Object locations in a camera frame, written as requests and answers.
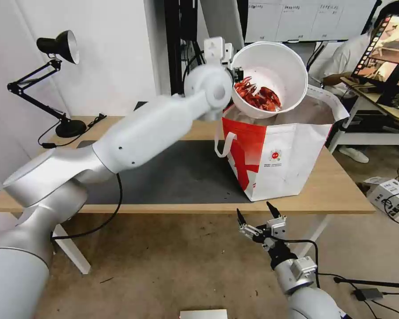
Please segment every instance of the whiteboard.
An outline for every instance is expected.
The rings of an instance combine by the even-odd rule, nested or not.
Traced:
[[[249,0],[245,42],[347,40],[360,35],[376,0]]]

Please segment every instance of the crawfish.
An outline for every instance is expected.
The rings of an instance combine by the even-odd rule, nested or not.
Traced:
[[[257,87],[255,84],[250,83],[251,79],[252,77],[246,77],[240,83],[234,85],[239,96],[243,98],[245,102],[258,109],[271,112],[281,110],[281,102],[276,93],[271,89],[262,86],[260,90],[254,94]]]

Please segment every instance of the person's arm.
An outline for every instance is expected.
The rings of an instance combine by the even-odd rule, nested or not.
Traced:
[[[320,78],[325,86],[335,86],[341,83],[341,77],[350,77],[351,72],[346,72],[347,57],[343,53],[344,45],[338,47],[331,58],[321,68]]]
[[[335,86],[341,83],[341,78],[349,78],[352,75],[351,72],[344,72],[341,74],[332,74],[322,79],[322,84],[325,86]]]

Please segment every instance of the white shoe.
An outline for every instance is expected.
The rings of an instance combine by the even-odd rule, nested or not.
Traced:
[[[358,151],[357,149],[354,148],[348,148],[346,146],[342,146],[339,148],[338,150],[341,154],[344,154],[348,157],[350,157],[352,160],[359,162],[359,163],[368,163],[369,162],[369,158],[362,153],[361,151]]]

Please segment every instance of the floor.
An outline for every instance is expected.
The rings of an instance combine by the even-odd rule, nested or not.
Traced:
[[[335,157],[355,181],[396,176],[398,148],[374,146],[366,153],[368,164],[338,152]],[[104,218],[76,215],[65,228],[90,229]],[[258,225],[267,218],[248,215],[247,221]],[[299,238],[310,218],[289,216],[289,237]],[[82,276],[58,250],[36,318],[177,319],[180,310],[217,308],[227,309],[232,319],[286,318],[287,301],[267,254],[237,227],[234,215],[119,215],[100,232],[76,240],[92,264],[89,275]],[[399,282],[399,225],[383,213],[336,216],[317,243],[321,272]],[[353,318],[373,318],[347,284],[321,277],[321,287]],[[399,310],[399,296],[381,302]],[[372,307],[378,318],[399,318]]]

